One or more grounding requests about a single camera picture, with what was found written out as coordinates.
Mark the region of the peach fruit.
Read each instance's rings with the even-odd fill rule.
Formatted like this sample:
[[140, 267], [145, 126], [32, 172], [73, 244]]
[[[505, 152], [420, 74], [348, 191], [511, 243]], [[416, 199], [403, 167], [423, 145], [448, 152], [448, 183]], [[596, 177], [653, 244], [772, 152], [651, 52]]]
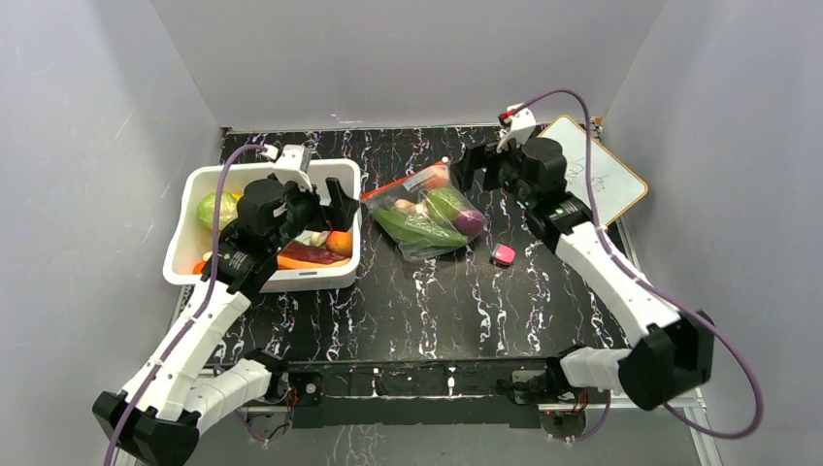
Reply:
[[440, 175], [435, 174], [435, 175], [432, 175], [432, 176], [426, 178], [421, 183], [421, 189], [428, 192], [428, 191], [432, 191], [432, 190], [443, 188], [443, 187], [449, 187], [450, 185], [451, 185], [451, 181], [450, 181], [449, 177], [444, 177], [444, 176], [440, 176]]

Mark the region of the green cabbage head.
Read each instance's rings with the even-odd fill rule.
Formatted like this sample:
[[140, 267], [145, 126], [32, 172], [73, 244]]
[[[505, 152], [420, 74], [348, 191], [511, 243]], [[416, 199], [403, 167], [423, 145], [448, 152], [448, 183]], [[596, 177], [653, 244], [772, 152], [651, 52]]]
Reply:
[[424, 196], [428, 214], [435, 222], [453, 223], [462, 213], [470, 210], [463, 194], [451, 186], [431, 189]]

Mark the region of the green leafy vegetable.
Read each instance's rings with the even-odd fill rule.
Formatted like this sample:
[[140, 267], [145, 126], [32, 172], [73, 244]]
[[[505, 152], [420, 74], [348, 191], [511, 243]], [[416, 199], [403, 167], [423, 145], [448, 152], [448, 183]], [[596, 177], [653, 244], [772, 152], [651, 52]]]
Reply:
[[428, 216], [408, 216], [383, 208], [374, 209], [372, 216], [398, 245], [456, 249], [470, 242], [453, 227], [440, 226]]

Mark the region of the clear zip top bag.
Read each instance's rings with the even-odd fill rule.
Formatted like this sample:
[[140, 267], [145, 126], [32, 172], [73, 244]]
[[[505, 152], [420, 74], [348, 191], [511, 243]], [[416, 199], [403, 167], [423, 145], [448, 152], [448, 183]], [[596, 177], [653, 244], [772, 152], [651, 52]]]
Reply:
[[487, 231], [486, 216], [457, 189], [450, 168], [445, 157], [361, 196], [408, 261], [460, 250]]

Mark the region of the garlic bulb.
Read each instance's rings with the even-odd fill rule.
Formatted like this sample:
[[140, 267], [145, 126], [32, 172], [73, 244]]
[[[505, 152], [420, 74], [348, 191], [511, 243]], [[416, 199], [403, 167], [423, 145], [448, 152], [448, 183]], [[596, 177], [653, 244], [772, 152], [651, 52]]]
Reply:
[[398, 199], [393, 209], [408, 216], [428, 216], [428, 208], [424, 202], [414, 203], [406, 199]]

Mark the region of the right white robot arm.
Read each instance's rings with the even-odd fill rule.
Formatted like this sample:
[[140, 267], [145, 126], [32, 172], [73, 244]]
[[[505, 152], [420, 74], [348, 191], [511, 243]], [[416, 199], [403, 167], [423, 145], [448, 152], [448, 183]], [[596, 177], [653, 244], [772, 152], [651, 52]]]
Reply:
[[518, 402], [550, 396], [570, 402], [585, 388], [598, 388], [624, 393], [650, 411], [709, 381], [711, 333], [698, 318], [642, 287], [637, 270], [567, 189], [558, 142], [535, 138], [520, 148], [486, 144], [466, 150], [451, 168], [457, 188], [468, 190], [478, 170], [484, 190], [503, 189], [522, 203], [529, 231], [583, 278], [628, 339], [626, 349], [576, 345], [549, 357], [544, 375], [507, 384]]

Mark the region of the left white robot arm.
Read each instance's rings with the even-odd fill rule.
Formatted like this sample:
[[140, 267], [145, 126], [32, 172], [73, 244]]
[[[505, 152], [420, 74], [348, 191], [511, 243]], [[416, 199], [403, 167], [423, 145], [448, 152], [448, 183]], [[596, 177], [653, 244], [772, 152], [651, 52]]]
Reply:
[[211, 383], [194, 384], [226, 330], [278, 269], [278, 255], [305, 230], [347, 232], [360, 211], [339, 180], [316, 186], [274, 176], [250, 183], [237, 217], [216, 228], [213, 250], [194, 294], [201, 303], [179, 315], [149, 360], [119, 392], [101, 392], [92, 412], [107, 434], [104, 464], [124, 451], [148, 465], [182, 465], [202, 433], [245, 402], [285, 399], [286, 363], [256, 350]]

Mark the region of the small pink eraser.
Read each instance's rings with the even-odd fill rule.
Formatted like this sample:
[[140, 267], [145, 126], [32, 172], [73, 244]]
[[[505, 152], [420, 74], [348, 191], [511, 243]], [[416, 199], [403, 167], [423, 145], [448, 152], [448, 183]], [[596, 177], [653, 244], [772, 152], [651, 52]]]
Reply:
[[491, 251], [490, 260], [501, 267], [510, 267], [516, 258], [516, 252], [509, 246], [496, 244]]

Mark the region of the pale green cabbage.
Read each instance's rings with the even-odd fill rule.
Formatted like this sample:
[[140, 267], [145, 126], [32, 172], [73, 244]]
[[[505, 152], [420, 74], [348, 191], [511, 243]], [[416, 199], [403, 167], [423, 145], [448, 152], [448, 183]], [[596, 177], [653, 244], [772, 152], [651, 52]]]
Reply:
[[240, 195], [222, 192], [217, 196], [215, 192], [207, 194], [196, 208], [196, 216], [202, 226], [214, 231], [214, 214], [218, 210], [217, 230], [222, 230], [231, 221], [238, 217], [237, 206]]

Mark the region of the white plastic bin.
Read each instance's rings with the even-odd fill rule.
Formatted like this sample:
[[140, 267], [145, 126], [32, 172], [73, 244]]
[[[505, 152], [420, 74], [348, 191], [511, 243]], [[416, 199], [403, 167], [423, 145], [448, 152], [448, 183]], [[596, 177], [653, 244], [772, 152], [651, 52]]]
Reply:
[[[212, 236], [211, 231], [199, 222], [196, 208], [206, 195], [215, 191], [221, 172], [222, 167], [219, 165], [202, 167], [193, 171], [185, 182], [181, 196], [181, 214], [162, 267], [167, 283], [184, 286], [200, 281], [192, 271], [203, 254], [211, 249]], [[271, 162], [234, 163], [227, 175], [224, 189], [241, 193], [248, 184], [263, 179], [272, 172]], [[343, 191], [350, 197], [358, 198], [361, 195], [361, 169], [350, 159], [314, 159], [309, 168], [309, 176], [316, 184], [324, 204], [329, 201], [324, 183], [328, 177], [338, 179]], [[353, 252], [348, 263], [336, 268], [278, 270], [262, 286], [261, 291], [277, 293], [351, 286], [360, 263], [361, 224], [362, 215], [357, 214], [351, 228]]]

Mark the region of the small whiteboard yellow frame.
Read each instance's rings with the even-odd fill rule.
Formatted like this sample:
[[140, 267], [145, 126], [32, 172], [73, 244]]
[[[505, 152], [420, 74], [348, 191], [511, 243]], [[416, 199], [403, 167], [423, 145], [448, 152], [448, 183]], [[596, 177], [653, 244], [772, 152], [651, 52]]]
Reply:
[[567, 189], [591, 207], [587, 191], [589, 183], [600, 222], [610, 225], [646, 195], [648, 186], [593, 136], [588, 138], [591, 148], [588, 163], [585, 136], [584, 129], [569, 116], [559, 116], [538, 133], [539, 138], [551, 139], [561, 145], [567, 161]]

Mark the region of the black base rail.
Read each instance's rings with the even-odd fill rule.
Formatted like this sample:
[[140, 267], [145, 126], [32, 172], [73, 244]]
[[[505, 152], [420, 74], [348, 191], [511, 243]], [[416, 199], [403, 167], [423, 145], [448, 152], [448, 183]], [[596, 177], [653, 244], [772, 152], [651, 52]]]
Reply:
[[595, 388], [573, 387], [552, 358], [528, 360], [393, 361], [377, 366], [297, 364], [259, 349], [222, 374], [187, 390], [181, 412], [130, 407], [117, 395], [110, 411], [97, 400], [103, 425], [126, 416], [125, 434], [161, 431], [199, 435], [253, 400], [286, 409], [298, 429], [355, 424], [500, 424], [537, 428], [529, 407], [568, 406]]

